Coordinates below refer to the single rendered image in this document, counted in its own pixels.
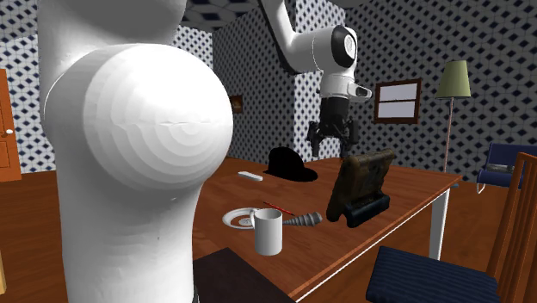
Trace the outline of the wooden chair with blue cushion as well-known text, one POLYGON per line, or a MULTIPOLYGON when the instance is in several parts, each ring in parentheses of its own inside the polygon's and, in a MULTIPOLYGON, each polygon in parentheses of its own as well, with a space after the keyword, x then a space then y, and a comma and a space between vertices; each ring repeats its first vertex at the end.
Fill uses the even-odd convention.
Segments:
POLYGON ((485 272, 381 246, 371 303, 537 303, 537 156, 520 152, 485 272))

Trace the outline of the red pencil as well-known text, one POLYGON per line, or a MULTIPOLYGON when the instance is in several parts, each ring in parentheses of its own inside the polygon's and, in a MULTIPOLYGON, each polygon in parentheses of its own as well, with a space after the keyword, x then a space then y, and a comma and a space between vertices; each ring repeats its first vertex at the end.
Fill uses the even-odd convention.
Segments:
POLYGON ((279 210, 279 211, 281 211, 281 212, 283 212, 283 213, 287 213, 287 214, 289 214, 289 215, 295 216, 294 213, 292 213, 292 212, 290 212, 290 211, 288 211, 288 210, 286 210, 286 209, 284 209, 284 208, 282 208, 282 207, 278 207, 278 206, 276 206, 276 205, 274 205, 274 204, 272 204, 272 203, 269 203, 269 202, 267 202, 267 201, 264 201, 263 204, 265 204, 265 205, 267 205, 267 206, 269 206, 269 207, 272 207, 273 209, 277 209, 277 210, 279 210))

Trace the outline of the brown framed window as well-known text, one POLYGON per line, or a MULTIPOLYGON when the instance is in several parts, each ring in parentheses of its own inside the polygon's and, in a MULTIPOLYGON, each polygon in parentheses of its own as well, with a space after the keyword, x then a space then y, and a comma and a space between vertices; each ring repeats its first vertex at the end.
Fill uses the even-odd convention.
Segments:
POLYGON ((375 85, 374 124, 417 124, 422 79, 407 79, 375 85))

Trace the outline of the orange door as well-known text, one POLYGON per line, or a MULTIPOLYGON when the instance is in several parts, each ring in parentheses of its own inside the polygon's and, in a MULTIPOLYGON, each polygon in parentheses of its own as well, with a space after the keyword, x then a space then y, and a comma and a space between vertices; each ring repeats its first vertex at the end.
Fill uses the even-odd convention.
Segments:
POLYGON ((0 182, 22 179, 6 70, 0 69, 0 182))

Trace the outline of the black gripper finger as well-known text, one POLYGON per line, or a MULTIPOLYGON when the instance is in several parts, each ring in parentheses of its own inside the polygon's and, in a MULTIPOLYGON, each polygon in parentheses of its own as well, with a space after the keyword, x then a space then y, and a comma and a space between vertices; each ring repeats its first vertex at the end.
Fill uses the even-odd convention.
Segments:
POLYGON ((340 158, 346 158, 351 147, 359 141, 359 125, 356 120, 348 120, 343 123, 339 140, 340 158))
POLYGON ((319 125, 316 121, 309 122, 306 139, 311 144, 312 155, 317 158, 319 154, 320 143, 324 139, 324 136, 319 132, 319 125))

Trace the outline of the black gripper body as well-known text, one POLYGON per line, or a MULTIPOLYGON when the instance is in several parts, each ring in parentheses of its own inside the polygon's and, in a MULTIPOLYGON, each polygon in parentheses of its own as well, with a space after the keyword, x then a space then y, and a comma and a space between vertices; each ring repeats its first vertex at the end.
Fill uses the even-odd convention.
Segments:
POLYGON ((327 97, 321 100, 319 133, 323 136, 348 136, 349 99, 327 97))

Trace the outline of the dark blue tablet stand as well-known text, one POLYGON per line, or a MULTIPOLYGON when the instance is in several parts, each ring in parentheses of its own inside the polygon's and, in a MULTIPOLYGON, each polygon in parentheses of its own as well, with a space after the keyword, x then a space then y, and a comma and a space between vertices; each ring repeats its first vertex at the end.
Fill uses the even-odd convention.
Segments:
POLYGON ((347 227, 355 228, 389 208, 390 196, 383 193, 371 194, 347 203, 343 214, 347 227))

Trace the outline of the white plate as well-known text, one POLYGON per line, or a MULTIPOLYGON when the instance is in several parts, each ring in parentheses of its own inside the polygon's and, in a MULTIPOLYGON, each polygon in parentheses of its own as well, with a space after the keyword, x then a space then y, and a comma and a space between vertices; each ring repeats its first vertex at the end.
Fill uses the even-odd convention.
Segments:
POLYGON ((252 219, 250 218, 250 214, 255 211, 255 207, 243 207, 233 209, 223 215, 222 222, 230 228, 238 230, 252 230, 253 225, 252 219))

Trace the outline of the grey ridged cone tool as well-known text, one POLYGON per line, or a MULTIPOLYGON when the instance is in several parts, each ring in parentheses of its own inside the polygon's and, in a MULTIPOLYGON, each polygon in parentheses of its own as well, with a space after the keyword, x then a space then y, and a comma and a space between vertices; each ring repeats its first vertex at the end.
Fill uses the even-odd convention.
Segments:
POLYGON ((323 220, 319 212, 303 214, 289 220, 284 220, 284 226, 315 226, 323 220))

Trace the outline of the white mug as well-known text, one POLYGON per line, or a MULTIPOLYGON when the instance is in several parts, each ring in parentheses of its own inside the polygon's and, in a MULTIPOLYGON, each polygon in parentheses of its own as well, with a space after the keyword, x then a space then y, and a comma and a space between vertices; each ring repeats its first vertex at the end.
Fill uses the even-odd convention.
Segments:
POLYGON ((262 256, 275 256, 282 250, 282 213, 273 208, 254 209, 250 212, 255 230, 255 250, 262 256))

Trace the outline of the floor lamp with green shade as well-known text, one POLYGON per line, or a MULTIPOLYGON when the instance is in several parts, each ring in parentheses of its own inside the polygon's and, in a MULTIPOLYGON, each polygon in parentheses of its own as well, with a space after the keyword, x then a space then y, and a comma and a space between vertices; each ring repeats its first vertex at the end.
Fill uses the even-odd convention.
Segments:
POLYGON ((451 127, 454 111, 454 100, 464 99, 472 95, 468 76, 467 62, 465 60, 450 61, 445 64, 435 99, 449 100, 449 113, 447 119, 447 136, 443 161, 443 172, 448 169, 448 154, 451 136, 451 127))

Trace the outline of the wooden table with white legs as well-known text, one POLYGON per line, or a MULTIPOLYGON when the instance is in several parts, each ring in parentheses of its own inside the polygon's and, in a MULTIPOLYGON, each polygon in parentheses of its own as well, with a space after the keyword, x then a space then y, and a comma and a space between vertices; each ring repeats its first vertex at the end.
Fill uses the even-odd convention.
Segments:
POLYGON ((325 213, 340 168, 338 158, 307 163, 313 182, 291 182, 266 175, 260 182, 238 175, 211 177, 203 185, 194 218, 193 256, 228 247, 296 301, 303 300, 336 273, 376 246, 424 208, 432 208, 429 257, 440 259, 451 187, 459 175, 393 165, 382 190, 390 206, 366 223, 349 228, 345 220, 323 220, 314 227, 284 226, 282 251, 263 257, 254 249, 254 232, 226 226, 233 209, 272 203, 295 214, 325 213))

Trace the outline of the black hat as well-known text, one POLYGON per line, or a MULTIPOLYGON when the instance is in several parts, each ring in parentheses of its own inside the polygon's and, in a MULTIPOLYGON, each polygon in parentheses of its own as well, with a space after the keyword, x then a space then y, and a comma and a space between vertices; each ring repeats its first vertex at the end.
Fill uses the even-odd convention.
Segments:
POLYGON ((296 151, 285 146, 270 151, 264 173, 294 182, 313 182, 318 178, 315 170, 305 167, 296 151))

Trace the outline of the brown tablet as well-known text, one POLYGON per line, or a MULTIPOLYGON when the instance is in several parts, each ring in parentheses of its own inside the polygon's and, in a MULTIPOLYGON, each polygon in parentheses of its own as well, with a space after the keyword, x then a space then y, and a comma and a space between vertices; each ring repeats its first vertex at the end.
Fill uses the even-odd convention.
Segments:
POLYGON ((393 150, 385 149, 345 158, 326 210, 327 220, 337 222, 345 205, 353 200, 383 193, 384 178, 394 157, 393 150))

